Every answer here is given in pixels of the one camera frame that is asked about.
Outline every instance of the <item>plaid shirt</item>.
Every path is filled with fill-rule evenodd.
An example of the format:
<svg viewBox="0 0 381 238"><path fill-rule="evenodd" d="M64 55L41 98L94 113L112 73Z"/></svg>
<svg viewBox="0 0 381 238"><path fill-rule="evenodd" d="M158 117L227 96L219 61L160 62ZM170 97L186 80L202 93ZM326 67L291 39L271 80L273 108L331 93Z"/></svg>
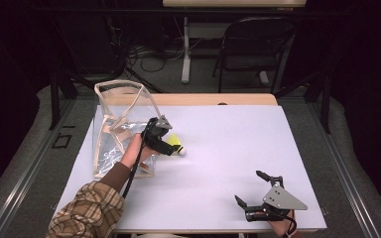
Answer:
<svg viewBox="0 0 381 238"><path fill-rule="evenodd" d="M108 237L122 215L123 203L110 186L88 183L52 219L46 237Z"/></svg>

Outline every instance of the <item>white tabletop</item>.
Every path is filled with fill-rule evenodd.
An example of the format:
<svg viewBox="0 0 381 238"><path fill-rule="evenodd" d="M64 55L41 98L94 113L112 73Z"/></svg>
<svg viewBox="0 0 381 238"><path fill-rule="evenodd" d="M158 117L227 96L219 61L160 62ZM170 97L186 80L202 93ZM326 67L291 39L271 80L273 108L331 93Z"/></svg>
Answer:
<svg viewBox="0 0 381 238"><path fill-rule="evenodd" d="M159 106L187 148L185 157L160 156L153 178L135 178L115 227L128 233L224 233L270 230L247 222L234 195L262 204L271 188L255 171L283 176L287 191L308 206L300 230L326 228L283 109L280 106ZM93 180L91 123L58 205Z"/></svg>
<svg viewBox="0 0 381 238"><path fill-rule="evenodd" d="M306 0L163 0L165 7L305 7Z"/></svg>

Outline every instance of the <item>background desk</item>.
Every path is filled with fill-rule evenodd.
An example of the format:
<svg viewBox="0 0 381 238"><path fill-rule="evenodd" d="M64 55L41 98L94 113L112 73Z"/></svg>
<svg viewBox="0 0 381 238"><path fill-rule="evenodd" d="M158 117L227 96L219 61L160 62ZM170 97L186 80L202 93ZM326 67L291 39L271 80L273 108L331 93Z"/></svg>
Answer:
<svg viewBox="0 0 381 238"><path fill-rule="evenodd" d="M287 7L305 7L306 0L163 0L165 7L209 7L209 8L287 8ZM221 38L228 24L195 24L189 23L188 17L185 17L184 22L184 40L185 40L185 56L184 69L182 72L182 83L190 82L191 70L191 53L190 53L190 38Z"/></svg>
<svg viewBox="0 0 381 238"><path fill-rule="evenodd" d="M134 180L116 232L270 230L267 222L247 222L234 199L237 194L248 204L262 202L271 186L256 176L256 170L283 176L286 189L309 207L297 212L301 230L326 228L286 116L272 95L154 94L154 98L188 153L183 158L160 156L153 178ZM211 106L220 102L239 105ZM169 104L199 106L162 106ZM57 210L93 179L92 128L91 123Z"/></svg>

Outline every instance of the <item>gray carpet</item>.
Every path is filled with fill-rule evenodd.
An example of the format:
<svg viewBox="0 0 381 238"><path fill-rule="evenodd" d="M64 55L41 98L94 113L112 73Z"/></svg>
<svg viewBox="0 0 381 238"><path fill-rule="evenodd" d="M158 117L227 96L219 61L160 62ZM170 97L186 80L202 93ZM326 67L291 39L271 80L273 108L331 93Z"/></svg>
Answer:
<svg viewBox="0 0 381 238"><path fill-rule="evenodd" d="M182 61L167 60L164 68L156 72L148 72L140 67L139 61L134 69L143 77L169 92L216 92L217 77L211 77L214 58L198 57L195 50L191 63L191 80L189 84L181 83ZM143 66L151 65L158 68L160 64L155 59L145 59ZM229 78L242 77L242 75L229 74ZM257 85L255 75L245 76L248 84ZM93 92L78 85L80 96L75 101L63 100L63 104L72 104L71 109L65 114L63 127L56 133L62 136L44 154L44 161L35 175L34 182L27 187L23 202L20 204L13 217L7 219L7 226L3 227L0 234L3 237L42 237L47 231L55 204L61 196L64 185L69 176L71 167L85 136L86 130L94 114L95 101ZM227 92L266 92L268 88L229 89ZM23 172L36 156L40 146L46 141L50 126L50 94L49 89L44 89L40 94L41 110L35 125L26 137L7 172L0 180L0 212L9 197L12 188L17 184ZM332 152L328 143L323 138L321 127L317 123L318 116L312 112L316 105L306 104L296 91L279 100L292 128L297 146L301 153L308 175L311 179L318 203L327 211L324 216L327 229L308 234L308 237L365 237L360 223L352 209L350 200L341 185L340 178L335 172L332 161ZM373 183L361 169L352 152L352 146L343 117L343 108L331 101L330 110L331 138L337 146L339 154L346 163L347 169L354 180L355 186L364 200L371 219L374 221L381 236L381 197L376 192ZM58 148L70 136L66 148ZM259 234L259 237L275 237L272 234Z"/></svg>

